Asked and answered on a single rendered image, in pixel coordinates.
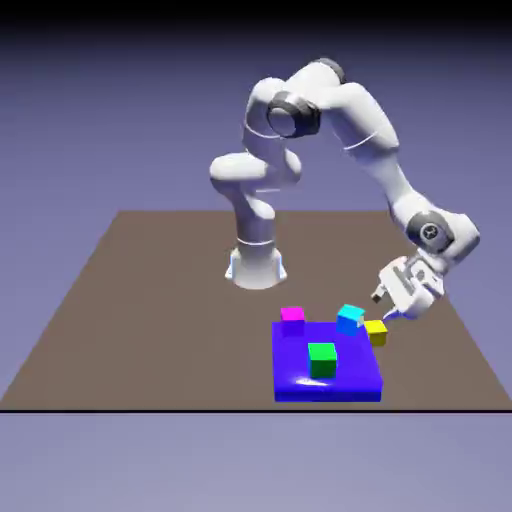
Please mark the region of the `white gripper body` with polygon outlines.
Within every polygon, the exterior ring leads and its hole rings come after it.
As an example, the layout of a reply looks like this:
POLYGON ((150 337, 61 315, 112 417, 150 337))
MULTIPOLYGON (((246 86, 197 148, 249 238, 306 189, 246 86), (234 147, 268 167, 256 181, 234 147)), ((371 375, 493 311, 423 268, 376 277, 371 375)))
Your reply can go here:
POLYGON ((419 256, 391 261, 380 270, 379 284, 385 286, 393 307, 398 307, 405 319, 419 318, 444 296, 443 278, 419 256))

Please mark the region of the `small yellow cube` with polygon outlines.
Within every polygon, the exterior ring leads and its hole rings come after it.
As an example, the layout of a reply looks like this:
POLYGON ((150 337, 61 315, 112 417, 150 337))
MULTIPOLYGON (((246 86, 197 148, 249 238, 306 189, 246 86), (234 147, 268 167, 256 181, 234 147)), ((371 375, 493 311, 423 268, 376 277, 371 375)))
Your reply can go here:
POLYGON ((384 346, 387 341, 388 329, 382 320, 368 320, 364 327, 373 346, 384 346))

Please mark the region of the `small cyan cube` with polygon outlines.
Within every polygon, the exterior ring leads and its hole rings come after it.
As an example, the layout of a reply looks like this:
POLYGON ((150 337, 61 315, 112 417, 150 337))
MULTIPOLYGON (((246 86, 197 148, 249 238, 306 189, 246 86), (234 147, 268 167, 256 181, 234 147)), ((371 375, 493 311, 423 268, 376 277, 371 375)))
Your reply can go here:
POLYGON ((336 331, 345 336, 356 336, 364 325, 365 310, 351 304, 344 304, 337 313, 336 331))

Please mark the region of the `small green cube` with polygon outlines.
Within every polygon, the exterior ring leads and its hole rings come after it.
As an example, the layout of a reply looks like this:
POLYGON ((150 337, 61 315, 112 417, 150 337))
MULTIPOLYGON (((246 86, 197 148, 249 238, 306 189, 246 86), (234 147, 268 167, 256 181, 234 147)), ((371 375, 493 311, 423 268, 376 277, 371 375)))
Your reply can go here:
POLYGON ((336 377, 338 356, 334 343, 309 343, 308 357, 311 379, 336 377))

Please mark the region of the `large blue box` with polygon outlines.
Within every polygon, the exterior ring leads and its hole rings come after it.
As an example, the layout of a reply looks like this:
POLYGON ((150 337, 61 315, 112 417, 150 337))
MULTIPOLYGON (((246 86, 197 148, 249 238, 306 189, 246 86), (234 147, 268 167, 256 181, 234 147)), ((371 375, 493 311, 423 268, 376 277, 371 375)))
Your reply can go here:
POLYGON ((306 322, 288 330, 272 324, 277 402, 378 402, 383 379, 366 330, 352 335, 334 322, 306 322))

